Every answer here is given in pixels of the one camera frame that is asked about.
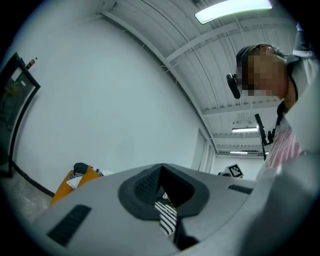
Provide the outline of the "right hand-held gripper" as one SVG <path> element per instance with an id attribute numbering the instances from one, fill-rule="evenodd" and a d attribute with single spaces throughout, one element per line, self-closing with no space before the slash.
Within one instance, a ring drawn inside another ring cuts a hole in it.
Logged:
<path id="1" fill-rule="evenodd" d="M 240 167 L 235 163 L 225 167 L 224 171 L 218 173 L 218 176 L 225 176 L 231 178 L 243 178 L 244 174 Z"/>

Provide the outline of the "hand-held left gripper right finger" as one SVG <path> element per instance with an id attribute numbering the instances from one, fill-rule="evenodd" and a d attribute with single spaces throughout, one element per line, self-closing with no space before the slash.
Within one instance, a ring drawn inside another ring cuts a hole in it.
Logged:
<path id="1" fill-rule="evenodd" d="M 162 256 L 242 256 L 248 223 L 242 207 L 254 182 L 163 164 L 162 187 L 177 214 Z"/>

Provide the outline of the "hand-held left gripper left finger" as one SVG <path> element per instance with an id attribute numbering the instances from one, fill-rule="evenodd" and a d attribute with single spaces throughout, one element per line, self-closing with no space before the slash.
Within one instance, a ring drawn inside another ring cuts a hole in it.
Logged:
<path id="1" fill-rule="evenodd" d="M 140 220 L 122 206 L 120 185 L 149 166 L 96 178 L 51 205 L 35 222 L 41 246 L 55 256 L 173 256 L 179 252 L 160 228 L 159 221 Z M 65 246 L 50 232 L 76 206 L 89 212 Z"/>

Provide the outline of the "white cloth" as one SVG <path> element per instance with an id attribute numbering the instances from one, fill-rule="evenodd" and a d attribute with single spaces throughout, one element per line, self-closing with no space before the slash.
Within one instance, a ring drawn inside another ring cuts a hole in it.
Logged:
<path id="1" fill-rule="evenodd" d="M 82 176 L 75 176 L 75 177 L 72 177 L 71 179 L 68 179 L 66 181 L 66 184 L 70 186 L 72 190 L 75 190 L 78 187 L 81 179 L 82 179 Z"/>

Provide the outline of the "person's white printed shirt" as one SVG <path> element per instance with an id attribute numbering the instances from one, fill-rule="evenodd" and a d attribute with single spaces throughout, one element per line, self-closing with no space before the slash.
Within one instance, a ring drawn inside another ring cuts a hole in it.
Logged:
<path id="1" fill-rule="evenodd" d="M 320 60 L 318 60 L 310 40 L 299 23 L 296 28 L 295 44 L 292 54 L 287 58 L 286 71 L 293 83 L 295 99 L 299 100 L 306 89 L 315 81 L 316 75 L 320 75 Z M 256 180 L 265 176 L 270 169 L 276 169 L 279 165 L 296 158 L 303 151 L 295 132 L 285 118 L 287 112 L 285 103 L 280 103 L 277 107 L 273 144 Z"/>

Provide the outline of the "black framed glass cabinet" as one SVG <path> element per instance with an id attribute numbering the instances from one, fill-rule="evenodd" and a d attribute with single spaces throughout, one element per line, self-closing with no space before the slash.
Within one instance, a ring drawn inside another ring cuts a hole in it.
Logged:
<path id="1" fill-rule="evenodd" d="M 40 88 L 15 52 L 0 72 L 0 177 L 12 177 L 19 127 Z"/>

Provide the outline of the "cola bottle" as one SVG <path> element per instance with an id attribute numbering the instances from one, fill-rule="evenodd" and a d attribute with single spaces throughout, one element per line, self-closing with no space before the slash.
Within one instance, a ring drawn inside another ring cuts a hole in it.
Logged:
<path id="1" fill-rule="evenodd" d="M 38 60 L 37 57 L 33 58 L 32 60 L 29 61 L 29 63 L 25 66 L 27 70 L 29 70 Z"/>

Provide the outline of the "black chest mount rig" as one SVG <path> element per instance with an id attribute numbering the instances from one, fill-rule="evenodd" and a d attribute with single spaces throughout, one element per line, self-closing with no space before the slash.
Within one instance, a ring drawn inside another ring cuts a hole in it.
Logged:
<path id="1" fill-rule="evenodd" d="M 261 121 L 260 115 L 258 113 L 254 115 L 257 122 L 257 129 L 261 138 L 261 146 L 262 146 L 264 160 L 266 160 L 267 158 L 265 146 L 271 145 L 274 142 L 276 128 L 277 126 L 280 125 L 285 109 L 286 109 L 285 102 L 282 101 L 277 107 L 277 119 L 276 119 L 275 127 L 272 129 L 272 131 L 268 131 L 267 133 L 265 132 L 265 128 Z"/>

